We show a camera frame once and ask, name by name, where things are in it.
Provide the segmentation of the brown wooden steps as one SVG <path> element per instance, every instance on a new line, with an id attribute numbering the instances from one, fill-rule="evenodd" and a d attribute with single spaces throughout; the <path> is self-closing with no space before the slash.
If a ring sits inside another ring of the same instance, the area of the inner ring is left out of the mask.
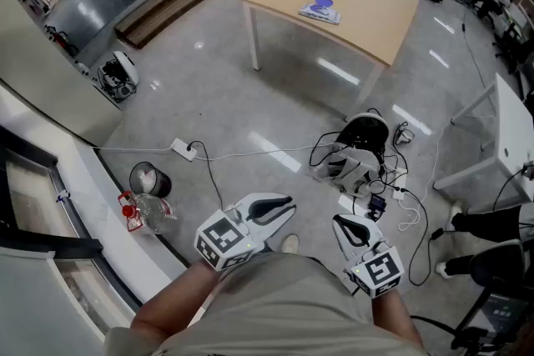
<path id="1" fill-rule="evenodd" d="M 118 40 L 141 49 L 203 0 L 146 0 L 114 26 Z"/>

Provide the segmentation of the black monitor screen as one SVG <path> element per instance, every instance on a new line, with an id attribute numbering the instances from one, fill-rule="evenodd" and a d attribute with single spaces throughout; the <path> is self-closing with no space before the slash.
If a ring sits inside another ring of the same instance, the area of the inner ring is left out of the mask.
<path id="1" fill-rule="evenodd" d="M 530 311 L 524 299 L 485 290 L 456 327 L 451 348 L 465 356 L 496 352 L 515 341 Z"/>

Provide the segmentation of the white wet wipe pack purple lid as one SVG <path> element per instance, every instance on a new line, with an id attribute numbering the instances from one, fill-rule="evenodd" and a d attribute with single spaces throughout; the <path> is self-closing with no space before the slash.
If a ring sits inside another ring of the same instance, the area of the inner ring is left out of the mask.
<path id="1" fill-rule="evenodd" d="M 299 15 L 324 23 L 339 25 L 341 15 L 333 9 L 333 4 L 332 0 L 314 0 L 312 3 L 305 4 L 299 10 Z"/>

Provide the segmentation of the person's beige shirt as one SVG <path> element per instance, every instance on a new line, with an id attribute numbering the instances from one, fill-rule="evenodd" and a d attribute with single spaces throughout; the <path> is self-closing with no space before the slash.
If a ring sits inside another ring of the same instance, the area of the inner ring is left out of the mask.
<path id="1" fill-rule="evenodd" d="M 221 275 L 189 326 L 162 343 L 130 325 L 107 333 L 104 356 L 426 356 L 364 320 L 320 262 L 288 253 L 262 254 Z"/>

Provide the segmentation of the small black screen device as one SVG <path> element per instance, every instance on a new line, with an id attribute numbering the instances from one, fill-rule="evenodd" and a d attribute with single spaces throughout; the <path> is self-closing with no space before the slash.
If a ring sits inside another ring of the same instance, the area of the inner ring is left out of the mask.
<path id="1" fill-rule="evenodd" d="M 368 212 L 366 213 L 366 216 L 374 222 L 377 222 L 380 220 L 382 214 L 384 213 L 385 207 L 386 202 L 382 197 L 371 194 L 370 201 L 368 203 Z"/>

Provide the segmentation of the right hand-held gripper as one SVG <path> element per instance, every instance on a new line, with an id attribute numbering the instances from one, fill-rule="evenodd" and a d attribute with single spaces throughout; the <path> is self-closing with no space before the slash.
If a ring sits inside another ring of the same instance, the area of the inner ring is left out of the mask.
<path id="1" fill-rule="evenodd" d="M 332 227 L 341 252 L 350 260 L 345 273 L 370 298 L 388 293 L 401 283 L 405 270 L 400 255 L 396 246 L 387 248 L 379 242 L 383 234 L 376 222 L 359 215 L 336 214 Z M 354 257 L 358 250 L 371 247 L 360 258 Z"/>

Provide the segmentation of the black framed window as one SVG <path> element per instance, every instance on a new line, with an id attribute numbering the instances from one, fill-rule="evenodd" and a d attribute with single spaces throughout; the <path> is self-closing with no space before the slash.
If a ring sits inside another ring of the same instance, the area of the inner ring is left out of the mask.
<path id="1" fill-rule="evenodd" d="M 56 157 L 0 125 L 0 246 L 38 253 L 53 251 L 54 257 L 60 261 L 88 259 L 126 306 L 138 312 L 141 301 L 115 273 L 103 254 L 103 245 L 91 237 L 72 201 L 67 199 L 61 204 L 76 233 L 75 237 L 20 229 L 9 192 L 8 160 L 20 161 L 32 172 L 47 173 L 55 190 L 63 191 L 66 188 L 57 168 Z"/>

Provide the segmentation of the small white black controller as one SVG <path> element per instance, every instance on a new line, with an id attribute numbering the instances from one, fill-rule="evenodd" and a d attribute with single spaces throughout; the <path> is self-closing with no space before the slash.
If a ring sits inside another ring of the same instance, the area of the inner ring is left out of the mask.
<path id="1" fill-rule="evenodd" d="M 393 144 L 409 144 L 414 139 L 415 134 L 408 128 L 408 125 L 408 122 L 403 122 L 396 127 L 393 135 Z"/>

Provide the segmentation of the white power strip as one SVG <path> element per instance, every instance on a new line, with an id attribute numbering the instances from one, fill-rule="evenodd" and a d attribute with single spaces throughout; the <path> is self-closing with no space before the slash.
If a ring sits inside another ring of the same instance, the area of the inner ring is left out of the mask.
<path id="1" fill-rule="evenodd" d="M 196 158 L 197 151 L 191 144 L 187 144 L 180 138 L 175 138 L 170 146 L 171 150 L 188 160 L 193 162 Z"/>
<path id="2" fill-rule="evenodd" d="M 405 195 L 402 191 L 403 188 L 406 187 L 406 178 L 407 173 L 398 173 L 395 177 L 395 180 L 392 183 L 393 189 L 392 189 L 392 198 L 398 201 L 401 201 L 404 199 Z"/>

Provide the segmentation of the black office chair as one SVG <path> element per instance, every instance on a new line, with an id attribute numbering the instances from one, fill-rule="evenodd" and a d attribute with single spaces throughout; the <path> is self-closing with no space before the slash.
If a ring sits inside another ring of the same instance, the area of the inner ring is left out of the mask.
<path id="1" fill-rule="evenodd" d="M 474 255 L 469 275 L 484 288 L 534 297 L 534 258 L 519 239 L 497 243 Z"/>
<path id="2" fill-rule="evenodd" d="M 515 73 L 534 53 L 534 31 L 525 38 L 520 34 L 520 28 L 513 23 L 501 36 L 496 33 L 494 36 L 492 45 L 499 49 L 495 57 L 505 60 L 509 74 Z"/>

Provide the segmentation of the beige cabinet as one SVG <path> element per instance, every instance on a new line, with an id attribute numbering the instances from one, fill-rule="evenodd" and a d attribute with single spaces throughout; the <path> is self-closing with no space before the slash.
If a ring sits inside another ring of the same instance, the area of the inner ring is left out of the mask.
<path id="1" fill-rule="evenodd" d="M 18 0 L 0 0 L 0 82 L 94 146 L 108 140 L 122 117 Z"/>

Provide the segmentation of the black mesh trash bin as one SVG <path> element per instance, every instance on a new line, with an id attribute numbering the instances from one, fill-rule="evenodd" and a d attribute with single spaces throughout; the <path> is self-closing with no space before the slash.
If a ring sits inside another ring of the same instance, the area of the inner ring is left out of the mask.
<path id="1" fill-rule="evenodd" d="M 159 198 L 169 196 L 172 189 L 169 176 L 150 162 L 140 162 L 133 167 L 129 186 L 135 194 L 146 193 Z"/>

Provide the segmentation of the person's right forearm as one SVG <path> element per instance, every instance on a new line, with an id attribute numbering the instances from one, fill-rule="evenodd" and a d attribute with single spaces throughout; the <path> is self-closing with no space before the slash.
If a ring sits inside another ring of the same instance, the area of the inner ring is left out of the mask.
<path id="1" fill-rule="evenodd" d="M 399 292 L 393 288 L 371 302 L 374 325 L 423 348 L 419 334 Z"/>

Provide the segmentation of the person's pale shoe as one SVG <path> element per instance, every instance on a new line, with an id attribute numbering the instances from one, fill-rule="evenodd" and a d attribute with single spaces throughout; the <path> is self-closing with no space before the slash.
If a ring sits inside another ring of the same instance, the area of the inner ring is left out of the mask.
<path id="1" fill-rule="evenodd" d="M 289 234 L 283 240 L 280 251 L 282 253 L 297 254 L 300 246 L 299 237 L 296 234 Z"/>

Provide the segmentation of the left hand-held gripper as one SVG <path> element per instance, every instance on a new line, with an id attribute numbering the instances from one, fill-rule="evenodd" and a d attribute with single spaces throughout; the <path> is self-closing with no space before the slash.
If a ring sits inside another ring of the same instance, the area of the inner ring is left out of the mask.
<path id="1" fill-rule="evenodd" d="M 223 272 L 263 252 L 265 240 L 295 212 L 291 196 L 251 193 L 206 220 L 195 234 L 194 246 L 210 267 Z"/>

